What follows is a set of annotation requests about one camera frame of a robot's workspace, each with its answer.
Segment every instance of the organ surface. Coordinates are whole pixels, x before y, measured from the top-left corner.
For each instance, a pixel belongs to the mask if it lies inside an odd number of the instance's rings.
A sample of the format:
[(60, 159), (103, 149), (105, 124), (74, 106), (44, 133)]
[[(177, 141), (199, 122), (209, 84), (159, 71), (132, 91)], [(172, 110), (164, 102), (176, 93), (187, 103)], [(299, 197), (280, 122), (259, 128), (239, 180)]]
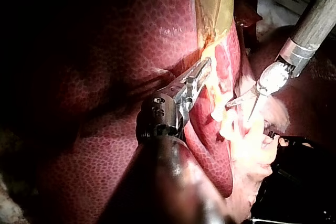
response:
[[(248, 8), (234, 13), (237, 5)], [(7, 122), (36, 146), (47, 223), (96, 223), (137, 147), (142, 99), (201, 57), (216, 68), (191, 112), (187, 144), (233, 218), (248, 217), (276, 146), (262, 147), (268, 115), (247, 125), (250, 104), (230, 112), (223, 105), (254, 83), (240, 27), (251, 27), (246, 38), (253, 41), (255, 9), (255, 0), (59, 5), (4, 84)], [(246, 12), (253, 18), (246, 20)]]

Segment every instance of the dark shaft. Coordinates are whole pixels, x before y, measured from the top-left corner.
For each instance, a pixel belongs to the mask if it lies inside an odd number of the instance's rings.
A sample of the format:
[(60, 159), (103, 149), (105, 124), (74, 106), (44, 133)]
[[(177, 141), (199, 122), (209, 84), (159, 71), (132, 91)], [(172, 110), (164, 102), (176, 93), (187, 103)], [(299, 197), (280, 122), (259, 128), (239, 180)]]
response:
[(316, 51), (336, 23), (336, 0), (312, 0), (295, 26), (291, 39)]

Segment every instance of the speckled red surface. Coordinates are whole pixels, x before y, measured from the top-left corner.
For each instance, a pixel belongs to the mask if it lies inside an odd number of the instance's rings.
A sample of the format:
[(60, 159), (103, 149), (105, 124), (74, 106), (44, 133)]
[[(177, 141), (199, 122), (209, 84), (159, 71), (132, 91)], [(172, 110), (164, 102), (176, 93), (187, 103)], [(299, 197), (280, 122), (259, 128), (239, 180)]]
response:
[[(17, 83), (17, 97), (22, 108), (29, 104), (20, 117), (22, 132), (48, 146), (40, 147), (37, 173), (48, 223), (92, 224), (137, 146), (141, 99), (198, 58), (195, 0), (68, 1), (66, 11), (41, 34), (31, 68)], [(227, 67), (236, 78), (234, 24), (217, 53), (221, 80), (229, 77)], [(212, 107), (202, 99), (191, 119), (198, 137), (188, 143), (228, 196), (232, 175), (226, 142), (217, 139), (219, 124), (209, 123)], [(67, 148), (56, 151), (59, 142)]]

